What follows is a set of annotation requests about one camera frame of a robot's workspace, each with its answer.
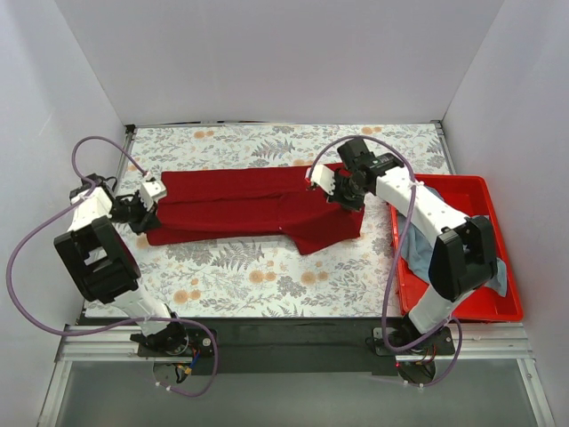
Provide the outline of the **red t-shirt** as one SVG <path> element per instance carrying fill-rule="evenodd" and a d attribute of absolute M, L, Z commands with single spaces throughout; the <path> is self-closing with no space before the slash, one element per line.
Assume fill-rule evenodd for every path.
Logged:
<path fill-rule="evenodd" d="M 300 254 L 359 238 L 363 212 L 348 211 L 310 190 L 305 166 L 164 172 L 152 246 L 218 238 L 283 235 Z"/>

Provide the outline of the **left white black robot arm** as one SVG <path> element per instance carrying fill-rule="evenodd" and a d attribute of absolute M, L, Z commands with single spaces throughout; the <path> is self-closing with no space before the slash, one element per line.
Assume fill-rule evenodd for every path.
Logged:
<path fill-rule="evenodd" d="M 115 228 L 127 224 L 137 234 L 158 228 L 157 202 L 166 194 L 165 185 L 154 179 L 125 196 L 114 196 L 103 180 L 83 180 L 70 191 L 76 206 L 72 223 L 54 239 L 54 247 L 86 301 L 114 307 L 133 319 L 141 330 L 131 336 L 133 341 L 177 353 L 187 345 L 188 335 L 175 312 L 139 283 L 139 265 Z"/>

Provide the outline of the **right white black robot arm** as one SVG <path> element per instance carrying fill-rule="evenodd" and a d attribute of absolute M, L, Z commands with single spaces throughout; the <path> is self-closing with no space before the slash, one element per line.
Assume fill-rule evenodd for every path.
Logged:
<path fill-rule="evenodd" d="M 448 205 L 415 176 L 404 156 L 393 148 L 380 156 L 368 149 L 370 137 L 350 135 L 334 142 L 342 167 L 332 170 L 318 162 L 306 174 L 322 189 L 327 202 L 359 211 L 371 194 L 405 218 L 400 237 L 411 229 L 425 237 L 432 250 L 429 285 L 406 314 L 414 338 L 440 329 L 459 304 L 499 273 L 494 229 L 490 219 L 469 216 Z"/>

